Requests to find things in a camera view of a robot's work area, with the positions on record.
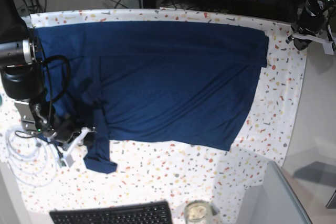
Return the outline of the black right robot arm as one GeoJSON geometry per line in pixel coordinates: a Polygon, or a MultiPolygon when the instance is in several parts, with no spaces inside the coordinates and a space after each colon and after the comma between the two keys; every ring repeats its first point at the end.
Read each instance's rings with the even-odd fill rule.
{"type": "Polygon", "coordinates": [[[22,19],[29,9],[25,0],[1,0],[1,81],[5,93],[15,101],[26,134],[42,134],[61,145],[69,144],[80,134],[76,120],[62,119],[56,115],[54,103],[67,91],[71,68],[68,59],[56,55],[38,59],[42,49],[37,37],[22,19]],[[45,86],[50,79],[48,64],[60,60],[66,67],[62,90],[53,95],[52,87],[45,86]]]}

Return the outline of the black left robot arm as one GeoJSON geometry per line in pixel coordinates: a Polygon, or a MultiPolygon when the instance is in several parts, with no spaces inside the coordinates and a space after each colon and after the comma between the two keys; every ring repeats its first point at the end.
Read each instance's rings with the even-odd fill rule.
{"type": "Polygon", "coordinates": [[[303,0],[302,11],[292,24],[292,31],[302,35],[316,35],[328,23],[335,0],[303,0]]]}

